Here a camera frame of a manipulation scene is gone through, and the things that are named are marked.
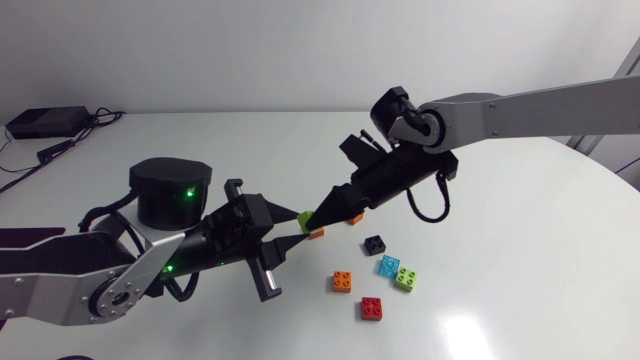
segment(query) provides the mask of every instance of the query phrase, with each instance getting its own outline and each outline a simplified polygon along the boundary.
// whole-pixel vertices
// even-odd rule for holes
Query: orange lego brick
[[[309,234],[309,239],[319,238],[320,236],[324,236],[324,227],[314,230],[311,234]]]
[[[360,215],[358,215],[358,216],[354,217],[354,218],[353,218],[353,219],[351,219],[351,220],[347,220],[347,222],[348,222],[349,224],[351,224],[351,225],[355,225],[355,224],[359,223],[359,222],[360,222],[360,220],[362,220],[363,218],[364,218],[364,213],[362,213],[362,214],[360,214]]]
[[[351,292],[351,273],[348,271],[333,272],[333,291]]]

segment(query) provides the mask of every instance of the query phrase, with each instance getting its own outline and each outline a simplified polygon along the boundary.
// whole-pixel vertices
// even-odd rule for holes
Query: table surface
[[[128,191],[128,169],[172,156],[213,167],[207,212],[227,178],[243,192],[314,210],[354,166],[338,145],[366,113],[127,115],[0,195],[0,226],[65,226]],[[56,140],[7,146],[18,168]],[[491,140],[454,153],[452,208],[440,224],[413,216],[405,196],[305,240],[274,271],[281,296],[260,303],[244,262],[203,272],[185,303],[143,299],[105,325],[59,327],[11,320],[2,359],[637,359],[640,356],[640,195],[594,161],[545,138]],[[9,175],[0,177],[2,182]],[[442,200],[433,178],[415,187],[423,212]],[[298,233],[295,221],[267,239]],[[411,293],[376,274],[365,237],[419,274]],[[350,294],[330,291],[334,270],[353,273]],[[384,319],[362,321],[363,296]]]

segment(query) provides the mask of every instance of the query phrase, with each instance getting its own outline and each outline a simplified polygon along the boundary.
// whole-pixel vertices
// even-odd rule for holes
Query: green lego brick
[[[405,268],[400,268],[398,270],[398,275],[396,275],[396,280],[393,284],[403,290],[411,291],[413,287],[416,285],[416,279],[418,278],[418,274],[411,270],[407,270]]]
[[[313,211],[305,211],[303,213],[298,214],[298,224],[300,224],[300,228],[302,232],[305,234],[309,233],[309,229],[307,229],[307,221],[311,219],[311,215],[313,215]]]

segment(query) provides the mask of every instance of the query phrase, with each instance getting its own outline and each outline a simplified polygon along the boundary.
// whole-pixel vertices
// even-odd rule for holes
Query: red lego brick
[[[382,300],[362,298],[362,320],[382,320]]]
[[[351,292],[351,273],[348,271],[333,272],[333,291]]]
[[[360,222],[364,218],[364,213],[354,217],[353,219],[347,220],[347,222],[351,225],[355,225]]]

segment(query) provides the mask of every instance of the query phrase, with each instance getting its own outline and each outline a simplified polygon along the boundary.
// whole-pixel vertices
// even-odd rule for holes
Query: lego brick
[[[298,214],[297,216],[298,224],[300,224],[300,228],[302,229],[302,232],[305,234],[309,233],[309,229],[307,229],[307,221],[311,219],[312,215],[313,215],[313,211],[305,211],[303,213]]]
[[[347,220],[347,222],[351,225],[355,225],[357,223],[360,222],[360,220],[362,220],[364,218],[364,213],[359,214],[358,216],[354,217],[353,219]]]
[[[333,272],[333,291],[351,292],[351,273],[348,271]]]
[[[378,269],[378,274],[388,277],[389,279],[395,279],[399,267],[400,260],[384,255],[380,263],[380,268]]]
[[[316,229],[313,230],[313,232],[309,235],[309,239],[313,240],[313,239],[317,239],[321,236],[324,236],[324,227],[321,227],[320,229]]]
[[[396,280],[393,282],[393,284],[405,291],[411,292],[411,290],[413,290],[413,287],[416,285],[417,278],[418,274],[416,274],[415,272],[405,268],[400,268],[400,270],[398,271],[398,275],[396,276]]]
[[[380,235],[368,237],[364,239],[364,248],[367,250],[369,256],[383,253],[387,246],[382,241]]]
[[[362,298],[362,320],[382,320],[382,300],[380,298]]]

